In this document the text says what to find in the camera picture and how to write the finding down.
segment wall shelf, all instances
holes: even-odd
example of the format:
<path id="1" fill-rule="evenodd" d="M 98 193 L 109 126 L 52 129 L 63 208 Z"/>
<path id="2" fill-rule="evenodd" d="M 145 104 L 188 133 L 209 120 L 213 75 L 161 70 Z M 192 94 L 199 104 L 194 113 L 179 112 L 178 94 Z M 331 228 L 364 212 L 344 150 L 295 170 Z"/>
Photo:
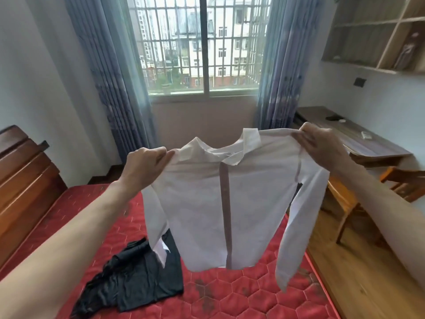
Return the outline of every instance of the wall shelf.
<path id="1" fill-rule="evenodd" d="M 425 0 L 340 0 L 322 60 L 425 74 Z"/>

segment black clothing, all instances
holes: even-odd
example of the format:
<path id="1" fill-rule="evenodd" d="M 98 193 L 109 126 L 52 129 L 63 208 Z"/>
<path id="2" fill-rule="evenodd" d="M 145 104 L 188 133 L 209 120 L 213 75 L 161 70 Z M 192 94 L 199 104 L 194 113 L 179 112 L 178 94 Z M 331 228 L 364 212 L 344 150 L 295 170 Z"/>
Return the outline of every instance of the black clothing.
<path id="1" fill-rule="evenodd" d="M 168 230 L 162 240 L 169 248 L 165 268 L 157 260 L 146 238 L 128 243 L 114 255 L 103 271 L 89 281 L 72 309 L 71 318 L 86 319 L 105 307 L 119 312 L 183 293 L 183 274 L 173 236 Z"/>

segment curtain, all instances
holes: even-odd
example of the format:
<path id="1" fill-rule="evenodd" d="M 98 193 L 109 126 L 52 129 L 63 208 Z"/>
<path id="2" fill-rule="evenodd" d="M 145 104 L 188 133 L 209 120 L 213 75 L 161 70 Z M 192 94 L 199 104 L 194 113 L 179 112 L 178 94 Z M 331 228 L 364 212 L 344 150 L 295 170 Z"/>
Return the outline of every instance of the curtain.
<path id="1" fill-rule="evenodd" d="M 65 0 L 120 158 L 158 146 L 126 0 Z"/>
<path id="2" fill-rule="evenodd" d="M 273 0 L 263 51 L 255 125 L 288 128 L 294 119 L 323 0 Z"/>

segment bed frame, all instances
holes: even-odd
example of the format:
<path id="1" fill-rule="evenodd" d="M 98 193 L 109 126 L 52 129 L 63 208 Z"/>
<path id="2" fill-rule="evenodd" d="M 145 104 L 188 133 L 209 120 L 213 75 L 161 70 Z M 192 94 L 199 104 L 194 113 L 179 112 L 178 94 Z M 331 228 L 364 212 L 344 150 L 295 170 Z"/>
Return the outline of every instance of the bed frame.
<path id="1" fill-rule="evenodd" d="M 67 189 L 43 149 L 16 125 L 0 131 L 0 268 Z"/>

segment white shirt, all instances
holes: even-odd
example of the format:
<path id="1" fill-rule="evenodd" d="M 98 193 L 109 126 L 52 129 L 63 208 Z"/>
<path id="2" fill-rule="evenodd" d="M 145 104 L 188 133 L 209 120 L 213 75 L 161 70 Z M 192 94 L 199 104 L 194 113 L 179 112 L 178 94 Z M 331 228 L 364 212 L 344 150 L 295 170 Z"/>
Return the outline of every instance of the white shirt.
<path id="1" fill-rule="evenodd" d="M 157 180 L 142 191 L 149 243 L 164 261 L 168 227 L 191 271 L 255 265 L 289 204 L 276 279 L 285 290 L 297 272 L 325 193 L 329 172 L 290 134 L 244 129 L 237 142 L 214 149 L 195 138 L 178 149 Z M 298 183 L 302 187 L 295 191 Z"/>

